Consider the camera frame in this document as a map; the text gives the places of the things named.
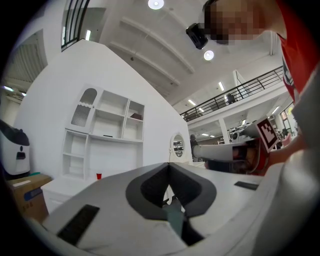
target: person's neck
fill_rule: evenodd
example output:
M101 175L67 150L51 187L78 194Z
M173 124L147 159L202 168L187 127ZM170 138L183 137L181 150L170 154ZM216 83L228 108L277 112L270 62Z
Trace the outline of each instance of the person's neck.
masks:
M256 0L264 15L265 30L273 31L287 39L284 17L276 0Z

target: blue label on box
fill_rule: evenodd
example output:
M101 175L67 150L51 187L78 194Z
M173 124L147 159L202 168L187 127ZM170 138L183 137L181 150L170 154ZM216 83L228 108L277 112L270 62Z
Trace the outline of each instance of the blue label on box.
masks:
M37 195L41 194L42 193L42 190L40 187L34 189L34 190L31 190L31 191L28 191L27 193L24 194L23 198L25 201L29 201L31 200L32 198L36 197Z

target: brown box on shelf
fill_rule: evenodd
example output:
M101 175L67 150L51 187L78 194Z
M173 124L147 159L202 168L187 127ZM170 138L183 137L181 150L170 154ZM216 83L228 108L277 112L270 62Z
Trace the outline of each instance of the brown box on shelf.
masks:
M142 120L142 115L137 113L133 113L130 117L134 119Z
M7 182L15 203L24 217L33 218L42 223L48 216L41 186L51 181L49 176L37 174Z

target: arched cabinet door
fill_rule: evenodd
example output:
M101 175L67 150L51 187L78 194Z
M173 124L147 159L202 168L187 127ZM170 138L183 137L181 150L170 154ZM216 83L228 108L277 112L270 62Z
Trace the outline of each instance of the arched cabinet door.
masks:
M66 124L67 129L80 133L89 133L102 92L101 88L91 85L86 85L82 88L72 108L66 109L66 111L70 111Z

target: white pillar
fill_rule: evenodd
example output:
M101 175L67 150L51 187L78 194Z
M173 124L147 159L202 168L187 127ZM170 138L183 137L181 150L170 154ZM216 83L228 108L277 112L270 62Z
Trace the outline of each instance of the white pillar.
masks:
M222 131L222 135L223 135L224 144L230 144L225 120L223 118L220 118L219 123L220 123L220 128Z

